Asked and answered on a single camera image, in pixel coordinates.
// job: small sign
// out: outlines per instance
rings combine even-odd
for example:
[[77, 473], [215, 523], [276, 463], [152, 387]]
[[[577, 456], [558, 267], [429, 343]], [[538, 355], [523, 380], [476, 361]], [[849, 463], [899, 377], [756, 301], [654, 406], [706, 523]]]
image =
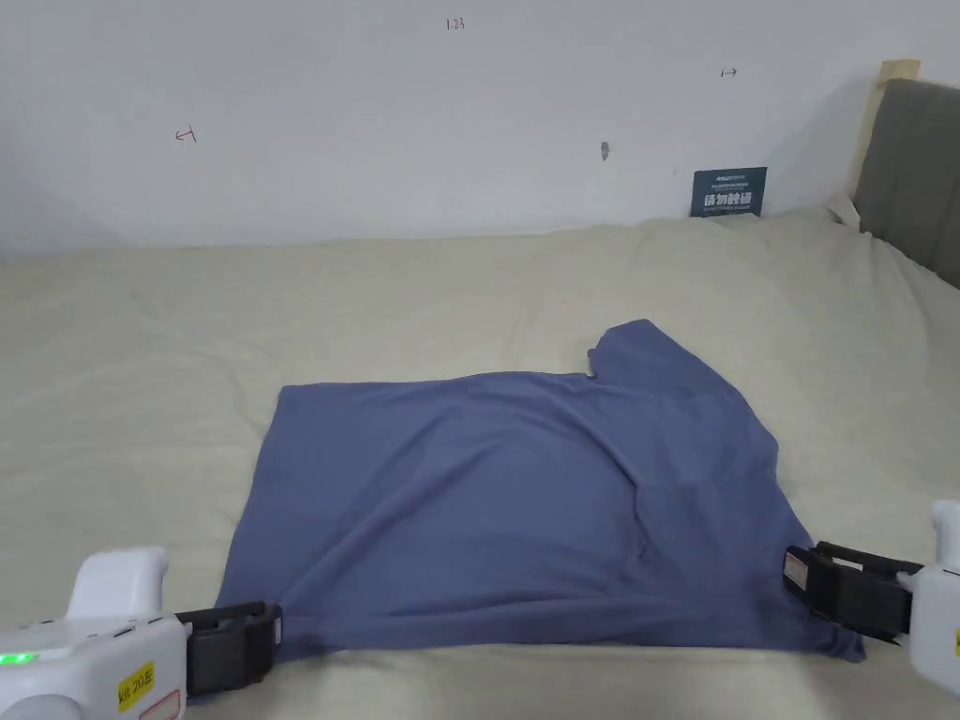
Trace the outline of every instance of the small sign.
[[698, 170], [693, 174], [693, 200], [690, 217], [716, 215], [760, 215], [763, 188], [767, 184], [765, 167], [741, 167], [733, 170]]

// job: gray headboard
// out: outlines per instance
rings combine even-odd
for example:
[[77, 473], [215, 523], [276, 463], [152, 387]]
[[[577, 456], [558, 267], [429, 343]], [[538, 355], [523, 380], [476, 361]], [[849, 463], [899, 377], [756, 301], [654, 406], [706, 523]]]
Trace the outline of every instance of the gray headboard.
[[864, 231], [960, 287], [960, 89], [887, 84], [853, 204]]

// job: blue t-shirt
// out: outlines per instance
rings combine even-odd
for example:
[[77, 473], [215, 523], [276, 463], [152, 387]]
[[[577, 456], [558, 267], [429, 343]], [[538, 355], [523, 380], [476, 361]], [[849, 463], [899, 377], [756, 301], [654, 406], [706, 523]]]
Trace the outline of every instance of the blue t-shirt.
[[285, 614], [283, 657], [623, 643], [862, 660], [783, 587], [810, 537], [743, 396], [647, 321], [594, 376], [285, 387], [219, 604]]

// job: yellow sticker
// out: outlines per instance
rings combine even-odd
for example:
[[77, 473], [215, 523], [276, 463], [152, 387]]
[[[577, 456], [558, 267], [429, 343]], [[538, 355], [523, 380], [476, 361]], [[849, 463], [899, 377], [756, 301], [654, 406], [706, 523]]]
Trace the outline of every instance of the yellow sticker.
[[126, 712], [154, 689], [154, 664], [148, 662], [117, 686], [117, 711]]

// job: cream bedsheet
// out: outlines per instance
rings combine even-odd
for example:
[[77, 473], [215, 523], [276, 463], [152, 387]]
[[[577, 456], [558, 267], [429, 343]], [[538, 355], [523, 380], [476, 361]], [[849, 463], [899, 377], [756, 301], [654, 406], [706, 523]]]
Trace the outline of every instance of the cream bedsheet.
[[[960, 291], [818, 215], [545, 236], [129, 250], [0, 265], [0, 622], [86, 555], [163, 544], [210, 604], [279, 387], [587, 368], [650, 318], [780, 440], [815, 537], [929, 562], [960, 499]], [[906, 653], [478, 647], [279, 668], [201, 718], [954, 718]]]

